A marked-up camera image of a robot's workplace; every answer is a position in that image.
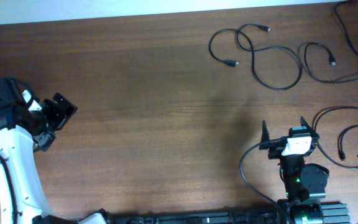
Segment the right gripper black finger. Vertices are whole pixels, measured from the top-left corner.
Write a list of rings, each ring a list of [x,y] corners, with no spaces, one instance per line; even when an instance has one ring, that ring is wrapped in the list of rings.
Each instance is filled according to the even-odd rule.
[[[303,116],[300,118],[300,124],[306,128],[313,139],[319,139],[319,134],[307,123]]]
[[[269,131],[267,129],[266,121],[263,120],[262,121],[262,135],[261,135],[260,142],[269,142],[269,141],[270,141]]]

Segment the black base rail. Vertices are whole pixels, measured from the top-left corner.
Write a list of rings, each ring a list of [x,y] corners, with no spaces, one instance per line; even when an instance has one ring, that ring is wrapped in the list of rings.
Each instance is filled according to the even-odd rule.
[[[114,216],[112,224],[351,224],[345,203],[294,205],[288,215],[275,208],[174,215]]]

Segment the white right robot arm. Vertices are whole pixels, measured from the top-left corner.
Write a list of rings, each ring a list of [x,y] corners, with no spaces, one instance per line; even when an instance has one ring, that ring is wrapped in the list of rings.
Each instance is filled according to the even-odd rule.
[[[316,148],[319,134],[300,119],[299,127],[292,127],[288,135],[271,139],[265,121],[262,122],[261,146],[269,159],[278,159],[280,177],[287,194],[277,201],[279,223],[324,223],[321,199],[326,197],[329,170],[321,165],[305,162]]]

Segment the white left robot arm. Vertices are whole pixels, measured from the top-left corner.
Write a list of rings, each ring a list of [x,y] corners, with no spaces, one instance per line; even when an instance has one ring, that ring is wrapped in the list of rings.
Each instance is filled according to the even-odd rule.
[[[0,209],[2,223],[68,223],[44,194],[34,153],[46,151],[77,107],[60,93],[40,102],[30,86],[0,78]]]

